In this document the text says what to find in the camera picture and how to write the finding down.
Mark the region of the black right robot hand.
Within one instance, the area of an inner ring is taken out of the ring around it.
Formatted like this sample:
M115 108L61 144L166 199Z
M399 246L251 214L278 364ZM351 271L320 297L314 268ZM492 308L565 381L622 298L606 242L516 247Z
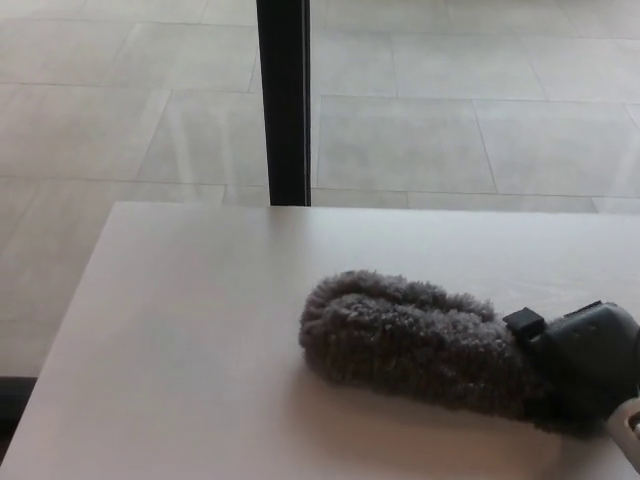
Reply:
M523 308L503 321L563 411L606 421L639 396L639 324L621 306L596 301L551 322Z

